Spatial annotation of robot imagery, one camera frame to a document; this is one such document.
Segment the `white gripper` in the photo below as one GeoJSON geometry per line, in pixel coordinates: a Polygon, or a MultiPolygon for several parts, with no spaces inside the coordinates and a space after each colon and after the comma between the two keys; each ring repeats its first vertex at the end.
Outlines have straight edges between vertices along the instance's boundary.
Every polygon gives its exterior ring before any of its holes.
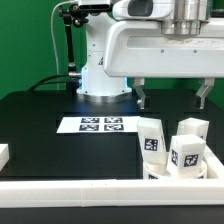
{"type": "Polygon", "coordinates": [[[195,98],[203,109],[214,78],[224,77],[224,20],[203,24],[196,36],[164,35],[154,21],[120,21],[107,34],[104,70],[111,77],[135,78],[142,110],[150,108],[144,78],[203,78],[195,98]]]}

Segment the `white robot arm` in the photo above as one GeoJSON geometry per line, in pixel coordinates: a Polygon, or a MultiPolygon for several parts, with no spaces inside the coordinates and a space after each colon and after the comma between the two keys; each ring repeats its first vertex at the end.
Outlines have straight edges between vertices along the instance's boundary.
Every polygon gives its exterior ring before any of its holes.
{"type": "Polygon", "coordinates": [[[142,109],[147,78],[200,78],[195,106],[202,109],[214,80],[224,77],[224,10],[212,0],[80,0],[86,15],[87,63],[81,90],[116,97],[134,79],[142,109]]]}

